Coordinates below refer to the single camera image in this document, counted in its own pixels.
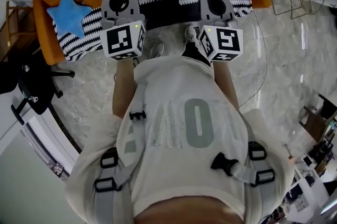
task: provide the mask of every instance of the sneaker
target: sneaker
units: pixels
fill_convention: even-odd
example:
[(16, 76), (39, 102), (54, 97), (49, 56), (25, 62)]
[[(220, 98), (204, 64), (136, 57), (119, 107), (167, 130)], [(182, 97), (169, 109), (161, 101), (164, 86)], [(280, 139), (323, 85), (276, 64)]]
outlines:
[(164, 53), (164, 44), (159, 43), (154, 45), (150, 51), (150, 58), (158, 58)]
[(192, 24), (189, 24), (185, 27), (185, 44), (193, 42), (198, 43), (198, 39), (196, 38), (196, 31)]

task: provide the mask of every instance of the white sneaker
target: white sneaker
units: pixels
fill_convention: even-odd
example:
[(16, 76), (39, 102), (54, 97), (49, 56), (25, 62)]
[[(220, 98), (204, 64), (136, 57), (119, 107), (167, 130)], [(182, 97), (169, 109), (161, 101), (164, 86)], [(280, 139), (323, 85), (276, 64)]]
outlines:
[(150, 51), (150, 58), (158, 58), (164, 53), (164, 44), (159, 43), (154, 45), (154, 47), (151, 48)]
[(207, 58), (206, 52), (205, 52), (204, 48), (202, 47), (202, 45), (200, 44), (200, 41), (199, 41), (198, 38), (196, 37), (196, 30), (195, 30), (195, 28), (193, 27), (192, 24), (187, 25), (187, 26), (185, 27), (185, 39), (186, 39), (185, 45), (188, 44), (189, 42), (195, 43), (195, 47), (198, 49), (198, 51), (199, 51), (205, 58)]
[(198, 43), (198, 39), (196, 38), (196, 31), (192, 24), (189, 24), (185, 27), (185, 44), (193, 42)]

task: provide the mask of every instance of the black buckle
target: black buckle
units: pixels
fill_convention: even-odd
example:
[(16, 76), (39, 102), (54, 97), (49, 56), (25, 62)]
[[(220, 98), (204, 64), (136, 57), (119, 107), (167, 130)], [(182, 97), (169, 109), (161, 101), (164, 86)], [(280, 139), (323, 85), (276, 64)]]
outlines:
[[(106, 188), (99, 188), (98, 187), (98, 185), (97, 185), (98, 183), (107, 182), (107, 181), (111, 181), (110, 187), (106, 187)], [(96, 192), (121, 191), (122, 190), (122, 186), (120, 186), (119, 188), (117, 187), (115, 179), (113, 177), (96, 179), (95, 182), (94, 182), (94, 186), (95, 186)]]
[[(268, 172), (271, 172), (273, 174), (273, 177), (270, 179), (265, 179), (265, 180), (261, 180), (260, 179), (260, 175), (262, 174), (267, 174)], [(263, 185), (263, 184), (267, 184), (270, 182), (274, 182), (275, 181), (275, 172), (273, 169), (269, 169), (269, 170), (264, 170), (264, 171), (257, 171), (256, 172), (256, 181), (255, 184), (251, 184), (252, 187), (256, 187), (258, 185)]]
[[(254, 156), (254, 152), (263, 152), (263, 156)], [(267, 157), (264, 147), (255, 141), (248, 143), (248, 154), (251, 160), (264, 160)]]
[[(104, 159), (110, 159), (114, 158), (114, 163), (112, 164), (103, 164)], [(115, 167), (118, 164), (118, 154), (117, 154), (117, 148), (112, 147), (109, 150), (107, 150), (102, 156), (101, 156), (101, 162), (100, 165), (102, 169), (106, 168), (112, 168)]]
[(142, 111), (141, 113), (132, 113), (132, 112), (130, 112), (129, 116), (130, 116), (131, 120), (133, 119), (133, 117), (135, 117), (139, 121), (139, 120), (141, 120), (141, 116), (143, 118), (146, 118), (146, 113), (144, 111)]
[(226, 159), (225, 155), (220, 152), (214, 158), (211, 169), (222, 169), (228, 176), (232, 176), (231, 169), (237, 162), (239, 162), (237, 159)]

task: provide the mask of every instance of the chair wheel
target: chair wheel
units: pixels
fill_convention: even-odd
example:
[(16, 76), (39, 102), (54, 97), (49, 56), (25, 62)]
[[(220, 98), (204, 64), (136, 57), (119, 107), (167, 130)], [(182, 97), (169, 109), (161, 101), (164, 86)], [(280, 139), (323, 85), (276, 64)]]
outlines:
[(56, 92), (55, 95), (58, 99), (60, 99), (63, 96), (63, 92), (62, 91)]
[(22, 126), (25, 125), (25, 122), (23, 121), (22, 117), (17, 113), (14, 105), (11, 105), (11, 110), (14, 116), (16, 117), (17, 121), (19, 121)]

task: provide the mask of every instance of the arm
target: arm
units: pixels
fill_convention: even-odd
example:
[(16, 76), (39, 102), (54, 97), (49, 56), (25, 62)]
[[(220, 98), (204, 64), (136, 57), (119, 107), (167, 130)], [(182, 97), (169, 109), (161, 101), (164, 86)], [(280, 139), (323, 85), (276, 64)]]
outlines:
[(132, 59), (122, 60), (117, 63), (116, 83), (112, 100), (112, 113), (123, 118), (136, 91), (133, 77)]
[(232, 77), (228, 64), (226, 62), (213, 62), (214, 78), (223, 94), (229, 99), (236, 110), (239, 110), (239, 102), (235, 88), (232, 82)]

